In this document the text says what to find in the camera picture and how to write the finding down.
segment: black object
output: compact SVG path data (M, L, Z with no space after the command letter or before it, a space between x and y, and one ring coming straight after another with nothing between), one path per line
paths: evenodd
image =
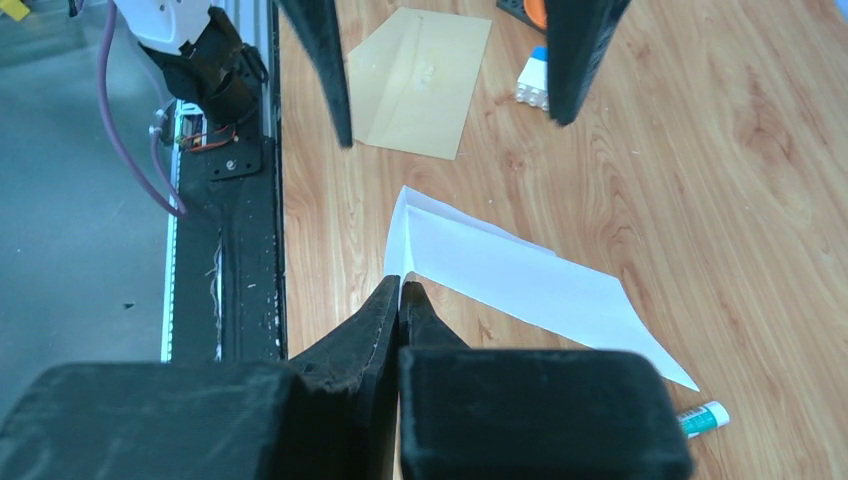
M68 0L68 16L74 18L79 14L80 11L77 8L77 0Z
M405 479L688 478L662 380L632 353L404 349Z
M260 110L239 126L239 141L182 153L180 196L191 215L176 222L166 357L174 363L286 358L282 166Z
M353 146L350 97L335 0L275 0L291 22L321 80L339 145Z
M545 0L548 105L560 125L577 118L630 0Z
M534 30L545 33L543 28L539 28L539 26L533 23L533 20L530 20L530 17L527 16L527 10L524 10L524 0L497 0L496 5L501 10L526 23Z
M388 479L398 391L406 479L691 474L646 360L469 349L399 284L286 363L52 369L0 429L0 480Z
M223 9L210 7L209 19L194 44L180 47L180 55L141 47L162 69L175 97L197 104L216 125L238 124L256 111L255 87L268 80L268 71L256 47L242 42Z

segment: orange object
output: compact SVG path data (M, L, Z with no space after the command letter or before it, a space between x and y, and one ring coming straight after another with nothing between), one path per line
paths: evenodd
M545 0L524 0L524 11L530 17L530 21L537 27L545 30L548 28L548 12L545 11Z

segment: glue stick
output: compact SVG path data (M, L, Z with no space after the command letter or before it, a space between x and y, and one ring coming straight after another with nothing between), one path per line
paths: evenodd
M680 422L680 427L683 428L683 433L692 438L727 425L730 422L730 414L727 413L727 409L722 404L710 402L681 413L677 416L677 420Z

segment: glue stick cap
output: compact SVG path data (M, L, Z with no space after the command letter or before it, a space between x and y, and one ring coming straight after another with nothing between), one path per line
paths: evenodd
M724 405L718 402L710 402L704 405L710 412L712 412L713 416L716 418L716 423L718 423L718 427L722 425L727 425L730 422L730 414L727 413L727 409L724 408Z

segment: envelope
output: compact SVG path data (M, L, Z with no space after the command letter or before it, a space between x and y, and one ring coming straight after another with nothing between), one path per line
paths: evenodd
M491 20L399 8L348 54L353 137L453 160Z

